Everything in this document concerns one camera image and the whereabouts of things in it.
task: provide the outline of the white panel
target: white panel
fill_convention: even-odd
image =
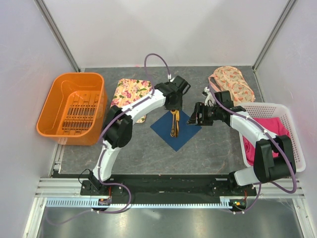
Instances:
[[[306,170],[298,176],[317,222],[317,1],[297,1],[259,70],[267,102],[286,105],[295,121]]]
[[[17,238],[56,146],[36,122],[53,80],[72,68],[34,1],[1,1],[0,32],[0,233]]]
[[[287,0],[45,2],[81,67],[120,67],[252,65]]]

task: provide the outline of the yellow tool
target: yellow tool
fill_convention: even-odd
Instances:
[[[178,137],[179,133],[179,110],[172,110],[170,113],[173,114],[173,124],[172,124],[172,131],[170,133],[170,136],[172,137]]]

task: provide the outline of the white laundry basket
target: white laundry basket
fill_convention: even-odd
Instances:
[[[289,131],[291,135],[294,159],[296,164],[296,171],[302,172],[306,168],[306,163],[304,155],[302,152],[301,144],[299,142],[296,129],[291,117],[291,114],[287,107],[281,104],[275,103],[241,103],[240,106],[245,108],[249,115],[253,118],[280,118],[281,122],[285,128]],[[246,152],[244,149],[244,143],[242,135],[240,134],[240,142],[242,148],[243,162],[247,167],[250,167]]]

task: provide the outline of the blue square fabric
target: blue square fabric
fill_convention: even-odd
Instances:
[[[183,111],[179,112],[179,134],[178,137],[171,137],[172,130],[172,113],[165,113],[160,119],[151,125],[153,131],[156,132],[170,147],[178,151],[187,143],[202,127],[197,125],[188,125],[189,116]]]

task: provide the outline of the robotic arm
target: robotic arm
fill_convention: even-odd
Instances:
[[[102,181],[110,178],[114,161],[121,148],[130,141],[132,137],[132,125],[137,120],[150,111],[162,106],[167,110],[181,110],[182,96],[187,93],[189,88],[190,85],[188,82],[177,76],[166,83],[156,85],[154,94],[149,93],[146,95],[145,97],[148,97],[148,99],[141,104],[139,101],[142,99],[123,108],[118,108],[117,106],[111,107],[104,128],[116,116],[127,109],[130,110],[115,121],[104,134],[104,146],[90,179],[92,184],[94,185],[98,182],[98,169],[100,169],[100,179]],[[256,149],[254,166],[230,173],[232,186],[245,186],[257,182],[266,183],[290,176],[290,172],[282,156],[278,154],[277,158],[273,158],[272,150],[277,153],[278,151],[271,144],[268,137],[250,121],[239,116],[244,115],[245,117],[249,117],[249,114],[243,107],[233,106],[229,91],[217,92],[215,96],[222,105],[234,111],[237,115],[231,115],[217,104],[212,105],[214,101],[211,99],[211,93],[207,89],[205,89],[204,94],[207,96],[205,103],[196,103],[194,113],[189,119],[188,124],[212,125],[214,120],[221,120],[239,131]],[[287,155],[295,173],[296,166],[290,138],[288,136],[277,136],[270,131],[268,133]]]

